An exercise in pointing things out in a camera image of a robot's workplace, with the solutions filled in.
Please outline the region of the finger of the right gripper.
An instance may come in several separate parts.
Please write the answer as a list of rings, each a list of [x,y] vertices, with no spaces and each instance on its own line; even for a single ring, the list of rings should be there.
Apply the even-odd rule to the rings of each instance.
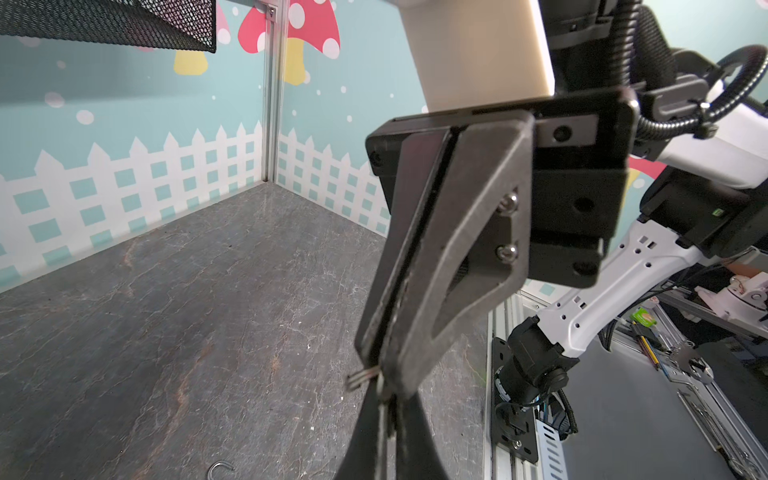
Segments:
[[[375,171],[390,213],[389,233],[355,336],[355,348],[364,367],[379,361],[392,304],[412,257],[422,217],[441,176],[443,159],[450,152],[453,134],[443,128],[401,134],[375,143]]]

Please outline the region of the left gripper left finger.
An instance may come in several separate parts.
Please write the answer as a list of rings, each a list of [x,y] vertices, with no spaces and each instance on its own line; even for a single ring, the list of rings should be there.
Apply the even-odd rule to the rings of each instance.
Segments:
[[[387,477],[389,399],[386,394],[382,377],[369,384],[347,451],[334,476],[336,480]]]

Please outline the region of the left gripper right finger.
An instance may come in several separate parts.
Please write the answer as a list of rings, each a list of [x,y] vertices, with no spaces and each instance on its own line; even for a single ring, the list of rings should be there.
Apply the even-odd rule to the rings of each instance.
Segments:
[[[421,397],[398,399],[395,407],[397,480],[448,480]]]

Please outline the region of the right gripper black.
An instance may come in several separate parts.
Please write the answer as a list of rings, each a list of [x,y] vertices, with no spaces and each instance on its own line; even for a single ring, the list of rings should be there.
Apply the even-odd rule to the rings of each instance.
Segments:
[[[413,396],[468,323],[526,280],[596,283],[638,115],[632,90],[603,88],[395,118],[366,138],[376,175],[377,141],[451,130],[380,350],[395,395]]]

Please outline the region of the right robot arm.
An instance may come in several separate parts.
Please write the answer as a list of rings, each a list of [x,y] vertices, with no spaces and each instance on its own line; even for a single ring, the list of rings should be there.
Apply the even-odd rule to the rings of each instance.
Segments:
[[[464,325],[528,279],[568,287],[516,327],[495,379],[522,409],[562,388],[615,316],[677,272],[767,233],[767,116],[749,102],[763,45],[717,63],[671,51],[639,1],[544,1],[550,98],[459,100],[365,148],[392,225],[356,337],[402,424]]]

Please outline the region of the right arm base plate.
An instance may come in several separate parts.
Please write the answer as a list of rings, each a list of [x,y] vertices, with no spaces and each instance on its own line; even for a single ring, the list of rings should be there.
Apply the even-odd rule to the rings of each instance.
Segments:
[[[491,342],[490,439],[516,459],[536,464],[539,460],[536,424],[532,408],[507,401],[498,390],[497,373],[512,358],[511,350],[501,338]]]

